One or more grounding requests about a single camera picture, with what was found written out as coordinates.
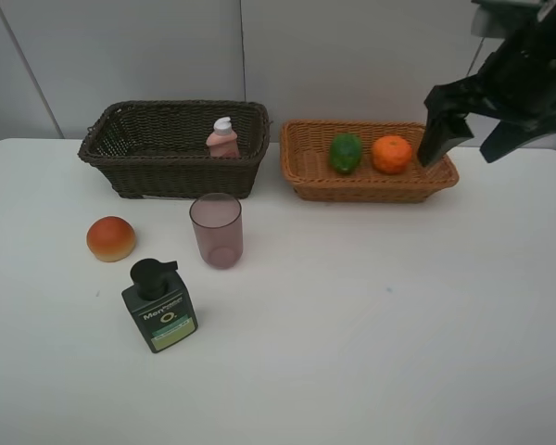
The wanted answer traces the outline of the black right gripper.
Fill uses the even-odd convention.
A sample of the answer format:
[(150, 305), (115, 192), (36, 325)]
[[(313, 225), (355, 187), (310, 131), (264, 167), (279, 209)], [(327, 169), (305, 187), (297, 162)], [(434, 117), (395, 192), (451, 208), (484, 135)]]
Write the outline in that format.
[(537, 14), (492, 52), (479, 71), (435, 86), (417, 159), (423, 167), (474, 138), (466, 116), (499, 121), (480, 147), (495, 162), (526, 144), (532, 133), (556, 134), (556, 1), (544, 1)]

